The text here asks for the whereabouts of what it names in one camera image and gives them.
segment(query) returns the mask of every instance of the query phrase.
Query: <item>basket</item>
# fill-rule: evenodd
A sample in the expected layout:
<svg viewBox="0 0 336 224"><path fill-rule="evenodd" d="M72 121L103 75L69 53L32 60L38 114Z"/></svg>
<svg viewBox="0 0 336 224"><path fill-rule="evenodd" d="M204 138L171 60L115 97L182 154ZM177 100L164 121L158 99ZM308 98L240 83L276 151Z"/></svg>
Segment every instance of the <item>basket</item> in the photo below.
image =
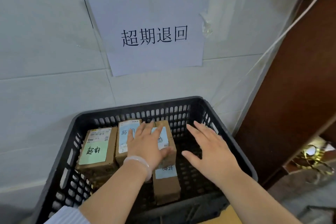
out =
<svg viewBox="0 0 336 224"><path fill-rule="evenodd" d="M158 102L113 107L82 112L73 118L53 164L32 223L46 222L63 205L78 207L93 192L84 175L75 170L85 135L94 128L114 127L130 118L168 120L177 148L176 170L181 186L179 201L157 206L153 184L145 183L128 216L128 223L198 223L219 216L229 202L212 182L181 155L189 150L198 157L202 151L186 124L196 120L214 129L227 142L241 169L257 180L257 174L210 104L201 97L187 97Z"/></svg>

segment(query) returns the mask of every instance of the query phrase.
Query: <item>light blue striped shirt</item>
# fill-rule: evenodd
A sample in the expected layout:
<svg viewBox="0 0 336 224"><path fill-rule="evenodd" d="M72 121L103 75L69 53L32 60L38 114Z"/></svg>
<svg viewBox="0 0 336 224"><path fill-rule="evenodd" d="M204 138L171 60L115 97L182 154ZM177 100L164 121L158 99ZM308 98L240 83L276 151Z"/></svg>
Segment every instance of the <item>light blue striped shirt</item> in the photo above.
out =
<svg viewBox="0 0 336 224"><path fill-rule="evenodd" d="M63 206L44 224L90 224L90 222L77 208Z"/></svg>

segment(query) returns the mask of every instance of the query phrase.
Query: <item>white label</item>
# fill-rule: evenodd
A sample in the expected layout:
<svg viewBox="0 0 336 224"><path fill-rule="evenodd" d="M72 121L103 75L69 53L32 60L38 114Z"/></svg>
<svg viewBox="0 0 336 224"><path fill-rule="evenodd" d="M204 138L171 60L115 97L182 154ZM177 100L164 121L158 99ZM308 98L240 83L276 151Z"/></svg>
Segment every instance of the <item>white label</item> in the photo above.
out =
<svg viewBox="0 0 336 224"><path fill-rule="evenodd" d="M127 152L127 135L132 129L133 137L140 126L139 120L127 120L119 123L119 153Z"/></svg>
<svg viewBox="0 0 336 224"><path fill-rule="evenodd" d="M161 134L159 139L157 140L157 146L159 147L159 150L163 149L164 147L169 146L169 141L167 137L167 131L166 127L162 128Z"/></svg>
<svg viewBox="0 0 336 224"><path fill-rule="evenodd" d="M108 141L111 134L111 128L98 128L90 131L87 139L88 143Z"/></svg>
<svg viewBox="0 0 336 224"><path fill-rule="evenodd" d="M167 166L167 167L155 170L156 179L164 179L164 178L169 178L169 177L174 177L174 176L177 176L175 165Z"/></svg>

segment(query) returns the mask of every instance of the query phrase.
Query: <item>white cable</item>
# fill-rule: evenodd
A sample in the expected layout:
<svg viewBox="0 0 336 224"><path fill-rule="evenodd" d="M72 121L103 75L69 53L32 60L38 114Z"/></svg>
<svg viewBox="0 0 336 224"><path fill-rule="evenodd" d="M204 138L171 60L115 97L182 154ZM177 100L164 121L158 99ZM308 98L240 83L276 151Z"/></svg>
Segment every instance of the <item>white cable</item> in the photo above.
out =
<svg viewBox="0 0 336 224"><path fill-rule="evenodd" d="M290 31L292 29L292 27L294 27L294 25L301 20L301 18L303 16L305 16L305 14L312 8L312 6L316 3L317 0L313 0L311 2L311 4L307 7L306 10L304 10L304 12L287 28L287 30L285 32L283 32L279 38L277 40L275 40L275 42L266 50L266 52L264 52L264 54L258 59L258 61L253 65L253 67L250 69L250 71L247 72L247 74L245 74L242 79L239 80L239 82L237 82L237 84L235 86L232 87L232 89L229 91L228 94L226 94L225 96L223 96L216 104L213 105L213 108L216 108L223 100L225 100L225 98L230 95L238 86L238 84L252 71L252 69L266 56L266 54L288 33L288 31Z"/></svg>

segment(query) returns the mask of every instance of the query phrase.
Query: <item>bracelet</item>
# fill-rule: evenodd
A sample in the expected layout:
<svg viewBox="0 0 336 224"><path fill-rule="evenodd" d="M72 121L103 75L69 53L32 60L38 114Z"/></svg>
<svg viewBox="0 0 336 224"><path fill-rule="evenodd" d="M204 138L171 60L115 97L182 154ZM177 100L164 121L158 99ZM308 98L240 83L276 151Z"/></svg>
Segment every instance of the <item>bracelet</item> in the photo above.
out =
<svg viewBox="0 0 336 224"><path fill-rule="evenodd" d="M128 162L129 160L137 160L137 161L139 161L140 163L144 164L145 167L146 167L146 169L147 169L147 177L146 177L145 182L147 182L147 181L149 181L149 180L151 179L151 177L152 177L152 171L151 171L151 169L149 168L149 165L148 165L147 161L146 161L144 158L141 158L141 157L139 157L139 156L130 156L130 157L125 158L125 160L124 160L124 164L125 164L126 162Z"/></svg>

